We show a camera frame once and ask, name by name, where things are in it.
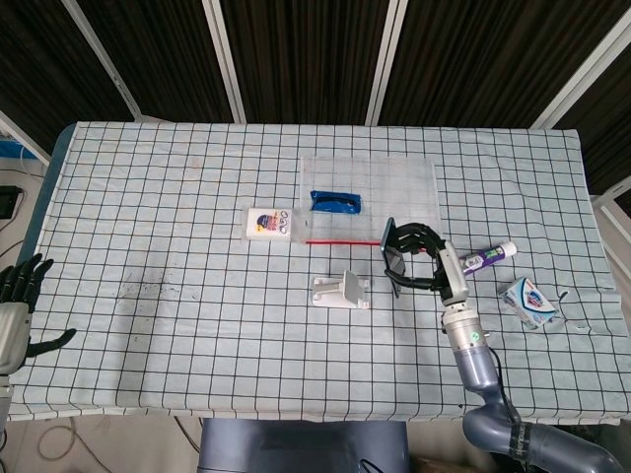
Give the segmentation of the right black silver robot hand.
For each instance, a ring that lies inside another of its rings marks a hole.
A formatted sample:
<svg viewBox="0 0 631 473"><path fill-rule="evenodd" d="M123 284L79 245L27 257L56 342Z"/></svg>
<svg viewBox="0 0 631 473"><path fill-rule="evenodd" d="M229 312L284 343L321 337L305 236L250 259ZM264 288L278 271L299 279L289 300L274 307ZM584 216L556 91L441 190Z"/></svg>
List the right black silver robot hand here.
<svg viewBox="0 0 631 473"><path fill-rule="evenodd" d="M450 241L443 239L431 227L420 223L398 227L394 218L389 218L380 248L386 266L385 274L397 298L402 288L409 288L438 293L443 306L467 300L468 287L456 250ZM421 252L425 252L436 263L433 276L407 276L403 255Z"/></svg>

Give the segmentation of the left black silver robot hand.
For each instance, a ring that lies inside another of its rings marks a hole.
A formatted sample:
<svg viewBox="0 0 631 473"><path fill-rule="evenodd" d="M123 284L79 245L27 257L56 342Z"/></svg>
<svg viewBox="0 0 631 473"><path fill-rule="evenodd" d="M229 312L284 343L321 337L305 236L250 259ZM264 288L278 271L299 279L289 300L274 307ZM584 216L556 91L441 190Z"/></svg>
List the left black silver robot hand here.
<svg viewBox="0 0 631 473"><path fill-rule="evenodd" d="M74 328L59 337L34 343L31 341L32 318L41 284L54 263L38 253L17 266L1 271L1 375L9 376L21 368L26 359L57 351L76 335Z"/></svg>

